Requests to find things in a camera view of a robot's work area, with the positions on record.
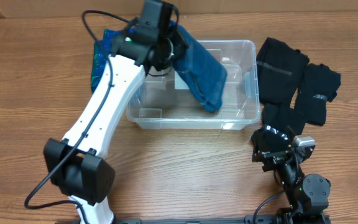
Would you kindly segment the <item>blue denim jeans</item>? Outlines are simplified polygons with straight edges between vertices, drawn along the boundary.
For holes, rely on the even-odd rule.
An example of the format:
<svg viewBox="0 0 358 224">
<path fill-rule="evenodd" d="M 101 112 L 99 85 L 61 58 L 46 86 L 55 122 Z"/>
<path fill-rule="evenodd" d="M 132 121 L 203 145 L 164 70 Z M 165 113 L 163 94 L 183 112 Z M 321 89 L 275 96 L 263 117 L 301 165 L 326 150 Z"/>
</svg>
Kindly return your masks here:
<svg viewBox="0 0 358 224">
<path fill-rule="evenodd" d="M 173 68 L 203 109 L 215 113 L 223 104 L 227 71 L 183 26 L 171 21 L 169 29 L 174 28 L 176 31 L 170 37 L 174 47 L 170 59 Z"/>
</svg>

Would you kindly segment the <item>clear plastic storage bin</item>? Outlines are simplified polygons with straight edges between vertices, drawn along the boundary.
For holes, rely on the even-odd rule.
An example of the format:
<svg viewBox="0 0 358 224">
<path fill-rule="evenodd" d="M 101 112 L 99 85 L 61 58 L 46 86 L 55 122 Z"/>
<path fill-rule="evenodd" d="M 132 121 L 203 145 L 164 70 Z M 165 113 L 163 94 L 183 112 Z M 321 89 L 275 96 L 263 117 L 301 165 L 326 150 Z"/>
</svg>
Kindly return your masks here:
<svg viewBox="0 0 358 224">
<path fill-rule="evenodd" d="M 255 45 L 250 40 L 202 40 L 201 45 L 226 69 L 219 111 L 203 109 L 190 90 L 176 90 L 174 73 L 148 76 L 126 109 L 143 129 L 242 130 L 259 122 L 260 101 Z"/>
</svg>

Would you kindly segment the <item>blue sequin garment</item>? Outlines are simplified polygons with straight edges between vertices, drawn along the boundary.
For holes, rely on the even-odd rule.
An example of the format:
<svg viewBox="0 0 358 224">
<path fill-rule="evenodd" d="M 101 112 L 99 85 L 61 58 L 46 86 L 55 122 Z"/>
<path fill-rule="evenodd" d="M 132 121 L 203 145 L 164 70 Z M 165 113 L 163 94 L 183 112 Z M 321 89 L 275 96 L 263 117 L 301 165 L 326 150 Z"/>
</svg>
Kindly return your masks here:
<svg viewBox="0 0 358 224">
<path fill-rule="evenodd" d="M 103 34 L 103 39 L 100 41 L 101 46 L 108 53 L 111 48 L 111 42 L 115 36 L 120 34 L 119 30 L 109 30 L 105 29 Z M 90 78 L 91 92 L 94 93 L 96 90 L 102 76 L 104 69 L 106 67 L 107 59 L 104 56 L 102 50 L 99 48 L 98 44 L 94 44 L 93 52 L 93 64 Z"/>
</svg>

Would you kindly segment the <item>small black garment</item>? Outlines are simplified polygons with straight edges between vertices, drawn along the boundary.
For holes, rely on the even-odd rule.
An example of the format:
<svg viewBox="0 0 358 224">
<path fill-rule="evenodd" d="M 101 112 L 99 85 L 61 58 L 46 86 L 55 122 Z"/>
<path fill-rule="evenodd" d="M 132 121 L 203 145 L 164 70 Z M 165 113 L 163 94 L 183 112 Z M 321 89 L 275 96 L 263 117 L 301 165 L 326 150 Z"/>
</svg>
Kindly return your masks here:
<svg viewBox="0 0 358 224">
<path fill-rule="evenodd" d="M 324 125 L 326 103 L 335 99 L 340 86 L 340 73 L 324 64 L 309 64 L 298 87 L 295 111 L 301 113 L 309 124 Z"/>
</svg>

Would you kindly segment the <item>large black garment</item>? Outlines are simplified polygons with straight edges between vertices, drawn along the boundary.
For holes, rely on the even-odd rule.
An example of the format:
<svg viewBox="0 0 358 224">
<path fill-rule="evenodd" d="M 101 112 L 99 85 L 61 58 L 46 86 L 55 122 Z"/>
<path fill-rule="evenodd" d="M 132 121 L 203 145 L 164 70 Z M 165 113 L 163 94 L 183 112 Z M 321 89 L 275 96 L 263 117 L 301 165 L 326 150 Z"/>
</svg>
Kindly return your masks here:
<svg viewBox="0 0 358 224">
<path fill-rule="evenodd" d="M 268 37 L 256 61 L 259 97 L 264 105 L 262 123 L 281 132 L 290 127 L 297 135 L 301 134 L 306 124 L 305 115 L 290 105 L 310 62 L 308 56 Z"/>
</svg>

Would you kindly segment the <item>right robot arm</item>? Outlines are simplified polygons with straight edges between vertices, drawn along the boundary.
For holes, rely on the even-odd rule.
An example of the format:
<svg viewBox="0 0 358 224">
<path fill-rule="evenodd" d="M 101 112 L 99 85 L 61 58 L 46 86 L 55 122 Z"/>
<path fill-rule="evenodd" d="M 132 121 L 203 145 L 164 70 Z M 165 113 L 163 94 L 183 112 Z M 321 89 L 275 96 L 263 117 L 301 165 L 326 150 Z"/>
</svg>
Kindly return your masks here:
<svg viewBox="0 0 358 224">
<path fill-rule="evenodd" d="M 291 128 L 283 133 L 264 125 L 254 131 L 253 162 L 261 162 L 264 172 L 273 172 L 281 191 L 264 200 L 246 223 L 330 223 L 324 210 L 328 208 L 331 183 L 319 174 L 304 174 L 300 164 L 310 158 L 315 149 L 311 136 L 296 135 Z M 261 208 L 285 194 L 288 207 L 279 208 L 274 215 L 259 215 Z"/>
</svg>

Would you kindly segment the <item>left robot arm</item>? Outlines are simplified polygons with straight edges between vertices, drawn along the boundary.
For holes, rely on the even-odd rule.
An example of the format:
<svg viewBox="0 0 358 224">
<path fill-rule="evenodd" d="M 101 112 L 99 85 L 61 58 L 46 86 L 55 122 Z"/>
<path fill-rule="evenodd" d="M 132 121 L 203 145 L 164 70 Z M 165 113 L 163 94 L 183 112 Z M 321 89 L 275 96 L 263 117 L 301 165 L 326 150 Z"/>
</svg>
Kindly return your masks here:
<svg viewBox="0 0 358 224">
<path fill-rule="evenodd" d="M 122 30 L 106 30 L 94 43 L 92 96 L 62 140 L 44 146 L 51 181 L 78 223 L 114 223 L 108 194 L 115 178 L 105 161 L 117 124 L 150 69 L 171 69 L 188 51 L 188 35 L 177 22 L 154 25 L 135 18 Z"/>
</svg>

